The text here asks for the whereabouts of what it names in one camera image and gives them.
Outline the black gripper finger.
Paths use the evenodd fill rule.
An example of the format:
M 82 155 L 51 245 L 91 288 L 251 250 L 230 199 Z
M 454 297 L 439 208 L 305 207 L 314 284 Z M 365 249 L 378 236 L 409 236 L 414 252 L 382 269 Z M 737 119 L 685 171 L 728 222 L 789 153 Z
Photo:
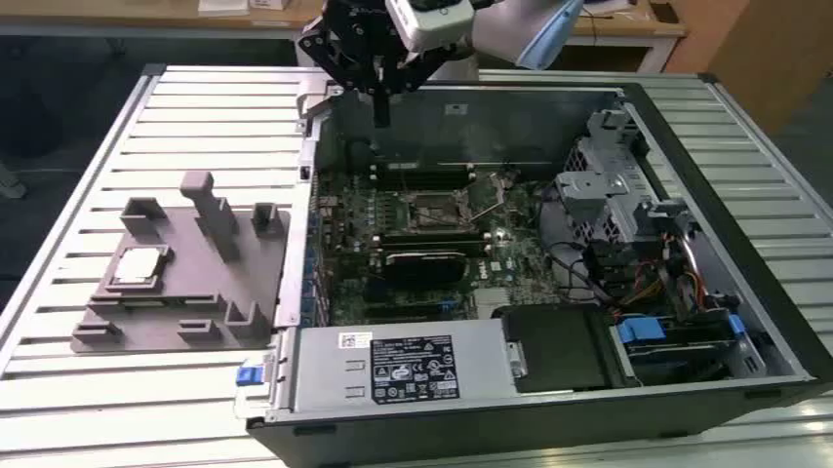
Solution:
M 410 93 L 429 80 L 447 61 L 447 47 L 411 53 L 403 47 L 383 58 L 383 127 L 391 124 L 391 97 Z
M 374 126 L 385 126 L 385 88 L 379 82 L 371 57 L 353 58 L 345 51 L 345 42 L 331 39 L 334 30 L 323 17 L 303 29 L 297 45 L 313 62 L 329 73 L 346 91 L 357 91 L 371 102 Z

